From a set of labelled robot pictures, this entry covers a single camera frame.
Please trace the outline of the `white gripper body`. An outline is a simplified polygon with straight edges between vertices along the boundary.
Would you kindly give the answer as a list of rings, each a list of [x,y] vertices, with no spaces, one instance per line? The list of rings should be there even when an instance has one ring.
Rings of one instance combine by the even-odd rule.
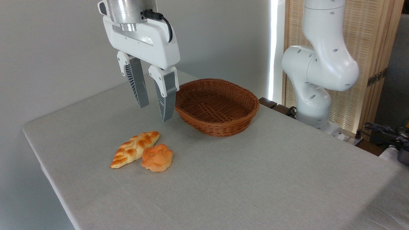
[[[180,52],[175,34],[169,41],[165,22],[148,19],[136,25],[136,31],[124,31],[108,16],[103,17],[104,27],[112,47],[162,69],[180,62]]]

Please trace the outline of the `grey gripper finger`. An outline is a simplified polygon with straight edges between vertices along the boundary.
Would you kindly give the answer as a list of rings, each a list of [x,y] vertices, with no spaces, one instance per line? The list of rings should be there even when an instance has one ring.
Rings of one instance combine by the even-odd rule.
[[[118,51],[117,60],[121,73],[127,78],[139,107],[142,109],[149,105],[149,97],[146,90],[141,60],[123,51]]]
[[[175,109],[176,92],[179,90],[177,69],[163,70],[151,65],[149,75],[154,79],[162,121],[165,122],[172,118]]]

